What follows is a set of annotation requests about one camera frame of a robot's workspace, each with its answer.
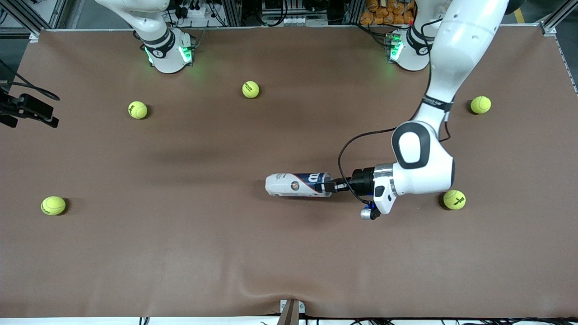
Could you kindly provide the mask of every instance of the wire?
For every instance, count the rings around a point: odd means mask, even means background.
[[[377,37],[375,36],[375,34],[374,34],[374,33],[371,31],[371,29],[369,28],[369,25],[367,25],[367,29],[368,29],[368,31],[369,31],[369,34],[371,35],[371,37],[373,38],[373,40],[374,40],[375,42],[377,42],[377,44],[379,44],[379,45],[381,45],[381,46],[383,46],[383,47],[392,47],[391,45],[387,45],[387,44],[382,43],[381,41],[379,41],[379,40],[377,39]]]
[[[6,21],[6,18],[8,18],[8,12],[5,12],[4,9],[0,8],[0,19],[2,19],[2,21],[0,21],[0,25],[2,25],[4,21]]]
[[[450,130],[447,129],[447,121],[444,121],[443,126],[446,129],[447,137],[441,139],[439,142],[444,142],[445,140],[451,139]]]
[[[31,88],[36,90],[37,92],[43,94],[44,96],[55,100],[55,101],[59,101],[60,97],[58,97],[56,94],[52,93],[51,91],[48,91],[46,89],[40,88],[40,87],[36,87],[34,86],[31,82],[29,82],[28,80],[24,79],[24,77],[22,77],[21,75],[18,74],[18,72],[12,70],[8,64],[4,63],[4,61],[2,61],[2,59],[0,59],[0,64],[2,64],[4,66],[4,68],[6,68],[8,71],[10,71],[11,73],[13,73],[15,76],[19,77],[22,81],[24,81],[24,83],[20,83],[20,82],[9,82],[8,84],[14,85],[14,86],[22,86],[22,87],[26,87],[26,88]]]
[[[395,128],[388,128],[385,130],[379,130],[379,131],[372,131],[372,132],[367,132],[367,133],[362,133],[362,134],[358,134],[356,136],[354,136],[353,138],[351,138],[349,141],[347,141],[347,143],[343,146],[343,148],[341,149],[341,151],[339,152],[339,156],[337,156],[337,166],[339,167],[339,173],[341,173],[341,177],[343,178],[343,180],[345,181],[345,184],[347,184],[347,188],[349,189],[349,191],[353,194],[353,196],[355,196],[356,199],[358,199],[361,203],[366,204],[366,205],[371,205],[373,202],[372,201],[368,201],[368,200],[363,200],[362,198],[359,197],[359,195],[357,195],[357,193],[351,188],[351,185],[349,184],[349,180],[347,180],[347,177],[345,177],[345,173],[343,172],[343,168],[341,167],[341,156],[343,155],[343,152],[345,151],[345,149],[347,148],[347,146],[352,143],[353,141],[363,137],[363,136],[367,136],[367,135],[372,135],[372,134],[379,134],[379,133],[386,133],[386,132],[391,132],[395,130]]]
[[[433,25],[433,24],[435,24],[435,23],[439,23],[442,19],[443,19],[443,18],[440,18],[440,19],[437,19],[437,20],[434,20],[434,21],[430,21],[429,23],[423,24],[423,25],[421,26],[421,28],[420,28],[420,32],[421,32],[421,34],[423,35],[423,37],[425,37],[425,34],[424,34],[424,27],[425,27],[425,26]],[[428,40],[426,40],[426,39],[424,38],[424,42],[425,42],[425,46],[428,48],[428,51],[427,51],[426,54],[428,54],[429,59],[431,60],[431,56],[429,55],[429,43],[428,43]]]
[[[203,29],[203,34],[201,34],[201,38],[199,38],[199,42],[195,44],[195,49],[201,46],[201,42],[203,41],[203,37],[205,37],[205,32],[207,31],[207,27],[209,26],[209,20],[207,20],[207,26]]]
[[[166,10],[166,13],[169,15],[169,19],[171,20],[171,27],[174,27],[175,22],[173,21],[173,16],[171,15],[171,12],[169,11],[169,9]]]
[[[255,1],[255,11],[253,13],[254,13],[257,21],[263,26],[267,26],[267,27],[278,26],[279,24],[281,24],[282,22],[285,21],[285,18],[287,18],[287,14],[289,14],[289,5],[287,3],[287,0],[283,0],[283,2],[281,3],[281,16],[279,16],[279,20],[276,23],[274,23],[273,25],[269,25],[268,23],[264,22],[257,14],[257,12],[259,10],[259,6],[258,6],[259,3],[260,3],[259,0]],[[285,4],[285,14],[283,13],[283,4]]]
[[[221,18],[221,15],[219,14],[218,10],[215,7],[215,3],[213,2],[213,0],[209,0],[207,2],[209,4],[209,7],[211,8],[211,11],[215,14],[215,18],[217,19],[217,21],[223,26],[226,27],[227,25],[225,24],[224,20]]]

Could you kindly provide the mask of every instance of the label on can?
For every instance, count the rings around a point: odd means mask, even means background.
[[[267,176],[265,190],[277,197],[330,197],[331,193],[315,189],[315,185],[329,180],[329,173],[277,173]]]

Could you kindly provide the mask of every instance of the brown table surface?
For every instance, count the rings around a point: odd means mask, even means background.
[[[0,128],[0,316],[258,315],[282,298],[323,317],[578,315],[578,98],[538,27],[501,28],[457,94],[444,146],[466,207],[407,195],[375,221],[350,194],[270,197],[264,179],[337,175],[345,141],[412,115],[427,71],[386,64],[356,28],[208,31],[174,75],[138,47],[28,46],[19,71],[61,96],[61,121]],[[478,95],[492,109],[475,116]],[[390,135],[343,157],[347,173],[393,160]],[[64,216],[40,211],[50,195]]]

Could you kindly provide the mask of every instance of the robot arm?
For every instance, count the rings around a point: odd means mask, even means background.
[[[453,0],[432,46],[430,83],[417,114],[398,126],[391,138],[397,162],[375,175],[375,206],[362,217],[389,213],[396,197],[445,191],[454,181],[454,159],[439,142],[453,98],[484,55],[507,7],[507,0]]]
[[[145,45],[149,61],[163,73],[192,63],[191,35],[169,28],[162,18],[168,0],[96,0],[132,26]]]

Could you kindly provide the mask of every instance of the tennis ball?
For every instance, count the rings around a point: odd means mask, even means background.
[[[128,105],[128,113],[135,119],[144,118],[149,110],[147,110],[146,105],[143,102],[132,102]]]
[[[473,99],[472,103],[470,104],[470,108],[472,112],[476,114],[483,114],[487,112],[490,107],[492,107],[492,102],[486,96],[478,96]]]
[[[59,215],[66,208],[66,202],[61,197],[47,197],[40,204],[42,212],[49,216]]]
[[[255,98],[259,94],[259,85],[256,82],[246,82],[243,84],[243,95],[247,98]]]
[[[466,205],[466,196],[460,191],[451,190],[444,194],[443,203],[451,210],[460,210]]]

